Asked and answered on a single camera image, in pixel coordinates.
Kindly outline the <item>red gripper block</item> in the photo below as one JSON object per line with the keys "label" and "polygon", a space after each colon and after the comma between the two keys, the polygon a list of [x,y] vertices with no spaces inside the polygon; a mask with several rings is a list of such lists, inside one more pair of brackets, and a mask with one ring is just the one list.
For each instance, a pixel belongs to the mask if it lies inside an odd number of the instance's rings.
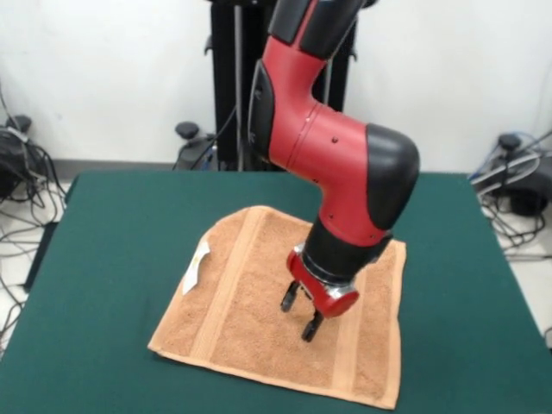
{"label": "red gripper block", "polygon": [[313,318],[306,324],[301,339],[311,342],[325,318],[339,317],[348,311],[360,294],[354,284],[332,285],[322,282],[311,274],[302,262],[304,244],[301,243],[289,253],[286,266],[293,277],[280,303],[282,312],[289,312],[301,292],[312,301],[316,309]]}

